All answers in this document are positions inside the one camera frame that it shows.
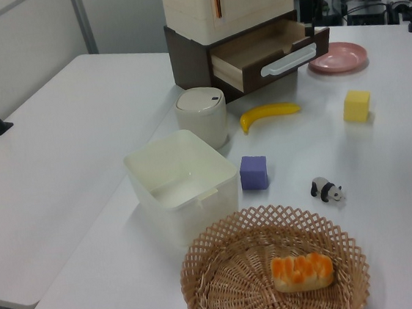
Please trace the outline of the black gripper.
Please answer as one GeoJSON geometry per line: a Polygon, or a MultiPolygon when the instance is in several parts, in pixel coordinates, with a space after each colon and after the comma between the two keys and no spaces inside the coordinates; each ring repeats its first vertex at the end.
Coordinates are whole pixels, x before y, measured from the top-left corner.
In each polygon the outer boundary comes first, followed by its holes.
{"type": "Polygon", "coordinates": [[[315,36],[315,22],[323,19],[323,0],[298,0],[299,20],[305,23],[305,35],[315,36]]]}

